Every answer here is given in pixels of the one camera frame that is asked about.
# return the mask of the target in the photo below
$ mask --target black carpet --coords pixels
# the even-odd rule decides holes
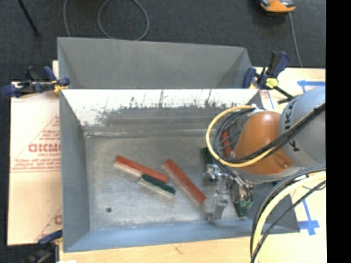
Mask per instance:
[[[65,0],[22,0],[40,36],[17,0],[0,0],[0,87],[22,79],[28,66],[41,74],[57,57],[56,38],[67,36]],[[105,37],[97,15],[106,0],[68,0],[67,22],[75,37]],[[137,0],[146,10],[150,28],[143,40],[222,44],[245,47],[252,65],[266,66],[272,50],[285,51],[288,66],[325,68],[326,0],[295,0],[290,15],[269,16],[253,0]],[[137,39],[145,31],[145,16],[132,0],[111,0],[101,13],[101,25],[113,38]],[[9,102],[0,100],[0,262],[19,262],[34,247],[6,247]]]

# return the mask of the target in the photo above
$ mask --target clamp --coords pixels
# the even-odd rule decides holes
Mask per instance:
[[[57,263],[59,260],[59,246],[55,241],[62,236],[62,230],[58,230],[41,238],[37,243],[40,248],[22,259],[20,263]]]
[[[27,68],[25,80],[16,84],[8,84],[1,88],[3,96],[19,98],[24,95],[43,93],[53,91],[58,93],[62,89],[66,89],[71,83],[69,78],[57,79],[52,69],[49,66],[44,67],[46,80],[43,82],[35,82],[38,75],[32,66]]]
[[[254,67],[249,67],[244,76],[243,88],[275,89],[287,97],[287,100],[280,101],[279,103],[292,100],[294,96],[278,87],[278,75],[285,69],[289,61],[290,58],[285,52],[277,53],[276,51],[272,51],[268,68],[263,67],[260,74],[256,72]]]

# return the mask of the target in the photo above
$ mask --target gray metal box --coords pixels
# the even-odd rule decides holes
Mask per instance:
[[[218,184],[203,179],[200,150],[215,115],[259,101],[241,89],[243,48],[59,38],[64,251],[248,236],[233,206],[205,220]],[[117,155],[163,172],[171,158],[207,196],[196,206],[172,179],[173,198],[114,167]]]

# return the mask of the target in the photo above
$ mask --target yellow cable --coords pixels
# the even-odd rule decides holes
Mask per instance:
[[[229,162],[221,159],[221,157],[219,155],[217,155],[217,153],[213,150],[211,142],[210,142],[210,133],[211,133],[211,130],[212,130],[214,124],[216,124],[217,121],[219,119],[221,119],[223,116],[225,116],[226,114],[231,113],[231,112],[236,111],[236,110],[243,110],[243,109],[254,109],[254,107],[252,107],[250,105],[242,105],[242,106],[232,107],[230,109],[223,111],[222,113],[217,115],[212,120],[212,122],[208,126],[207,132],[206,132],[206,144],[207,144],[207,148],[208,148],[209,152],[217,161],[219,161],[221,164],[227,165],[229,167],[245,167],[247,165],[253,164],[253,163],[257,162],[258,160],[262,159],[263,157],[265,157],[269,152],[271,152],[275,148],[275,147],[273,147],[273,148],[265,151],[264,153],[258,155],[257,157],[250,159],[249,161],[242,162],[242,163],[229,163]]]
[[[252,254],[253,255],[255,249],[257,248],[257,245],[259,243],[259,238],[264,226],[264,223],[268,217],[268,215],[271,213],[271,211],[276,207],[276,205],[283,199],[285,198],[290,192],[304,186],[307,185],[309,183],[312,182],[316,182],[319,180],[325,180],[326,179],[326,172],[322,171],[320,173],[316,173],[313,176],[310,176],[308,178],[305,178],[303,180],[297,181],[295,183],[293,183],[292,185],[290,185],[289,187],[285,188],[284,190],[282,190],[280,193],[278,193],[266,206],[266,208],[263,210],[263,212],[261,213],[261,216],[259,217],[258,221],[257,221],[257,225],[256,225],[256,229],[253,235],[253,241],[252,241]]]

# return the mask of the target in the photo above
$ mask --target wire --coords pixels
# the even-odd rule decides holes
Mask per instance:
[[[271,213],[271,211],[276,207],[276,205],[283,199],[285,198],[291,191],[300,188],[303,185],[310,184],[312,182],[316,182],[319,180],[325,179],[325,172],[318,173],[316,175],[313,175],[311,177],[308,177],[306,179],[297,181],[293,183],[292,185],[288,186],[287,188],[283,189],[281,192],[279,192],[264,208],[263,212],[260,215],[260,218],[257,221],[256,224],[256,230],[253,234],[253,239],[252,239],[252,250],[256,249],[256,246],[258,244],[258,239],[261,234],[262,228],[264,226],[264,222],[267,219],[268,215]]]
[[[283,188],[294,182],[296,179],[300,178],[301,176],[304,175],[309,175],[309,174],[315,174],[320,171],[323,171],[326,169],[326,164],[325,163],[320,163],[305,169],[300,170],[299,172],[292,174],[284,179],[282,179],[279,183],[274,186],[271,191],[266,195],[266,197],[262,200],[260,206],[258,207],[256,214],[253,218],[253,225],[252,225],[252,231],[251,231],[251,241],[250,241],[250,247],[251,247],[251,253],[253,252],[253,235],[255,233],[259,218],[267,206],[267,204],[276,196]]]
[[[65,0],[64,1],[64,5],[63,5],[63,18],[64,18],[64,25],[65,25],[65,30],[66,33],[69,37],[71,37],[71,32],[68,26],[68,22],[67,22],[67,4],[68,4],[69,0]],[[105,8],[105,6],[110,2],[111,0],[106,0],[102,6],[100,7],[99,11],[98,11],[98,17],[97,17],[97,23],[98,26],[100,28],[100,30],[102,31],[102,33],[107,37],[107,38],[113,38],[112,36],[110,36],[102,27],[101,25],[101,21],[100,21],[100,17],[101,17],[101,12],[103,11],[103,9]],[[139,36],[138,38],[136,38],[135,40],[142,40],[148,33],[149,33],[149,29],[150,29],[150,19],[149,16],[146,12],[146,10],[144,9],[144,7],[137,1],[137,0],[131,0],[133,3],[135,3],[140,10],[143,12],[144,16],[145,16],[145,20],[146,20],[146,29],[143,32],[143,34],[141,36]]]
[[[292,42],[293,42],[293,45],[294,45],[294,50],[295,50],[295,53],[296,53],[296,57],[297,57],[297,60],[298,60],[298,63],[300,65],[300,67],[303,67],[302,66],[302,62],[301,62],[301,58],[300,58],[300,53],[298,51],[298,45],[297,45],[297,42],[296,42],[295,30],[294,30],[294,25],[293,25],[293,22],[292,22],[292,15],[291,15],[291,13],[288,13],[288,18],[289,18],[290,30],[291,30],[291,35],[292,35]]]
[[[263,243],[265,242],[266,238],[268,237],[268,234],[271,232],[271,230],[275,227],[276,224],[293,208],[295,208],[297,205],[299,205],[303,200],[305,200],[308,196],[310,196],[313,192],[320,190],[321,188],[325,187],[326,185],[326,180],[322,181],[315,187],[311,188],[306,194],[304,194],[298,201],[296,201],[292,206],[290,206],[279,218],[277,218],[271,225],[270,227],[265,231],[263,234],[261,240],[257,244],[257,247],[251,256],[251,263],[254,263],[256,261],[257,255],[259,251],[262,248]]]
[[[103,5],[101,6],[101,8],[99,9],[99,13],[98,13],[98,25],[100,30],[103,32],[103,34],[108,37],[108,38],[113,38],[112,36],[110,36],[102,27],[101,25],[101,21],[100,21],[100,17],[101,17],[101,12],[104,9],[104,7],[107,5],[107,3],[109,3],[111,0],[106,0]],[[137,1],[137,0],[132,0],[139,8],[140,10],[143,12],[144,16],[145,16],[145,20],[146,20],[146,29],[144,31],[144,33],[139,36],[137,39],[135,40],[142,40],[149,32],[149,28],[150,28],[150,20],[149,20],[149,16],[146,12],[146,10],[143,8],[143,6]]]
[[[226,165],[228,167],[245,167],[247,165],[253,164],[262,158],[268,157],[269,155],[273,154],[280,148],[282,148],[286,143],[288,143],[297,133],[306,125],[308,124],[314,117],[319,115],[322,111],[325,110],[325,102],[322,103],[321,105],[317,106],[314,108],[312,111],[310,111],[307,115],[305,115],[303,118],[301,118],[299,121],[297,121],[288,131],[280,135],[278,138],[270,142],[269,144],[261,147],[259,150],[254,151],[253,153],[246,155],[241,158],[226,158],[226,157],[221,157],[218,152],[214,150],[216,148],[216,141],[214,142],[214,148],[212,147],[210,143],[210,133],[213,128],[213,126],[225,115],[231,113],[231,112],[237,112],[238,110],[244,110],[248,109],[253,111],[255,107],[252,106],[236,106],[230,109],[227,109],[217,115],[210,125],[208,126],[207,132],[206,132],[206,144],[209,152],[213,156],[214,159],[219,161],[221,164]]]

